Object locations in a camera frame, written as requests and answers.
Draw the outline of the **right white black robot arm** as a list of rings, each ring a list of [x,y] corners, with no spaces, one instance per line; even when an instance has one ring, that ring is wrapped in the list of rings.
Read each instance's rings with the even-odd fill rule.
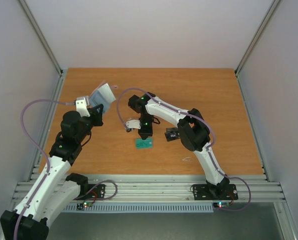
[[[230,180],[220,168],[212,150],[210,127],[204,122],[200,112],[193,108],[183,110],[162,101],[152,93],[141,97],[133,95],[128,106],[140,114],[136,121],[139,136],[146,140],[153,136],[152,124],[161,118],[177,129],[182,145],[193,152],[202,166],[209,194],[219,199],[226,194]]]

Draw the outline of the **black VIP credit card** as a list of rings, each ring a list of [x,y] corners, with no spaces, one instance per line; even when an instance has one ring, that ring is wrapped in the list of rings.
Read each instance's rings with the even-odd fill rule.
[[[170,127],[166,128],[166,133],[173,133],[173,134],[179,134],[178,128],[177,127]]]

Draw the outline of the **pink leather card holder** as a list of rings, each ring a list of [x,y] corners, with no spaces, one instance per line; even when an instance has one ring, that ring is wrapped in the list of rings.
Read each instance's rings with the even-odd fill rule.
[[[89,102],[92,107],[100,104],[103,105],[103,114],[109,109],[111,104],[116,100],[114,90],[118,89],[117,85],[110,85],[106,81],[102,81],[100,85],[89,96]]]

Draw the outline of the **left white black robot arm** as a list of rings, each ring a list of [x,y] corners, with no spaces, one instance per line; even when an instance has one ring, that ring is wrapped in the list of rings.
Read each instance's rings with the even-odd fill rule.
[[[75,110],[63,115],[61,131],[43,171],[15,209],[4,211],[0,217],[6,240],[46,239],[63,209],[75,198],[89,195],[88,178],[77,173],[70,174],[58,191],[55,188],[82,151],[82,142],[92,128],[103,125],[102,115],[102,104],[88,108],[81,101]]]

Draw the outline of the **green VIP credit card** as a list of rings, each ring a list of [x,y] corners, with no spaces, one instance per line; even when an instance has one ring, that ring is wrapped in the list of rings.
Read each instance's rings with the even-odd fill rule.
[[[137,149],[150,149],[153,147],[153,139],[148,137],[147,139],[137,138],[135,140],[135,145]]]

